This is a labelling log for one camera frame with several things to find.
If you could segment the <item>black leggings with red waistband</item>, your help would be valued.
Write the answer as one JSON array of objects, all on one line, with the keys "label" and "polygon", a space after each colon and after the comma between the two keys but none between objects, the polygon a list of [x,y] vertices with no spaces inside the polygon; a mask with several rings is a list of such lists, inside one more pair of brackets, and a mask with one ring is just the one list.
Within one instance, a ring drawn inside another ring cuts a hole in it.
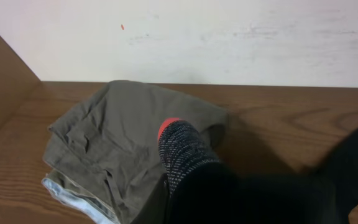
[{"label": "black leggings with red waistband", "polygon": [[358,206],[358,129],[313,173],[240,178],[187,121],[166,119],[158,152],[167,223],[347,223]]}]

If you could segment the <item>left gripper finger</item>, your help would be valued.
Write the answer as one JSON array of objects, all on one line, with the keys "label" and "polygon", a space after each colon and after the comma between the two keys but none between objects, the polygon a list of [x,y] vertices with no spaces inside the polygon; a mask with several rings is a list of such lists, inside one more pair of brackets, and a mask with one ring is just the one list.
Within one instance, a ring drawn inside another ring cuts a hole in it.
[{"label": "left gripper finger", "polygon": [[167,175],[163,174],[131,224],[164,224],[169,196]]}]

